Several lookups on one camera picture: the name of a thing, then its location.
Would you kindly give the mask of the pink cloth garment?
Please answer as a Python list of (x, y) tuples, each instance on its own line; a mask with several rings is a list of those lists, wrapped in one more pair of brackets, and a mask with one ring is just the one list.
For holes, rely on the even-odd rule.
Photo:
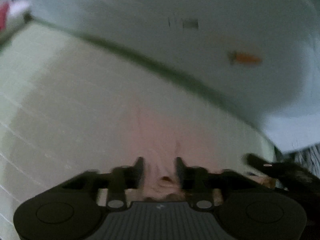
[(86, 169), (108, 171), (146, 159), (146, 198), (177, 193), (174, 159), (218, 172), (245, 173), (248, 152), (270, 157), (269, 142), (217, 106), (136, 66), (24, 72), (8, 94), (17, 115), (32, 186), (24, 201)]

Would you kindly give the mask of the white folded cloth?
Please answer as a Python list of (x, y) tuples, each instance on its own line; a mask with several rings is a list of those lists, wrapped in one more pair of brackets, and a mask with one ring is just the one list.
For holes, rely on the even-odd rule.
[(26, 0), (13, 1), (9, 3), (8, 18), (22, 17), (30, 11), (30, 2)]

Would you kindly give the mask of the grey garment with red cuff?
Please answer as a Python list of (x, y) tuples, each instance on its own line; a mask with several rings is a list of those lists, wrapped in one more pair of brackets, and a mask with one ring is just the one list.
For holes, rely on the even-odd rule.
[(3, 31), (6, 28), (7, 17), (10, 10), (10, 3), (5, 2), (1, 4), (0, 7), (0, 31)]

